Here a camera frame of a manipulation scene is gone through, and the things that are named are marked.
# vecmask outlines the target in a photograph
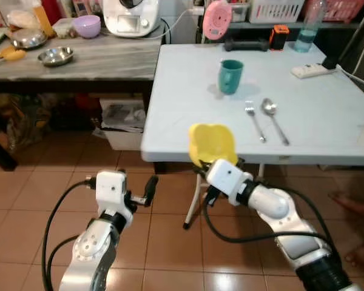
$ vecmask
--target wall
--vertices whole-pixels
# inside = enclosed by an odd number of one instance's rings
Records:
[[[186,9],[192,8],[193,0],[160,0],[160,15],[172,26],[178,17]],[[185,13],[181,20],[171,31],[173,44],[195,43],[195,32],[197,30],[197,16]]]

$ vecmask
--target pink basket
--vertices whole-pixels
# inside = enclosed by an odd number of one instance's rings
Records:
[[[311,0],[306,1],[303,15],[307,13],[311,2]],[[363,6],[364,0],[326,0],[326,13],[323,20],[349,23]]]

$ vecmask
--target white folding table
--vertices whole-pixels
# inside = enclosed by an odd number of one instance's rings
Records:
[[[203,122],[228,126],[238,156],[248,163],[364,165],[364,93],[342,72],[296,78],[293,67],[322,62],[325,55],[314,45],[308,53],[290,46],[281,52],[226,52],[223,44],[162,46],[141,144],[143,159],[190,161],[187,133],[192,124]],[[244,63],[240,86],[230,96],[217,89],[223,59]],[[290,146],[281,143],[272,121],[260,111],[264,98],[277,104],[276,119]],[[257,108],[265,144],[244,111],[245,101]],[[192,204],[200,192],[197,182]]]

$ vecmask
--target pink round object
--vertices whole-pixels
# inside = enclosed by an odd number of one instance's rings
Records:
[[[209,39],[220,39],[232,20],[232,7],[224,0],[212,2],[205,11],[203,31]]]
[[[101,30],[101,21],[97,15],[84,15],[73,20],[74,29],[83,38],[95,38]]]

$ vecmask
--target stainless steel bowl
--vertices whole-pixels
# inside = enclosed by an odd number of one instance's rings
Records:
[[[45,50],[38,56],[38,60],[46,67],[64,65],[73,59],[74,51],[70,47],[55,47]]]
[[[40,29],[24,28],[12,33],[11,42],[17,49],[31,50],[47,41],[46,34]]]

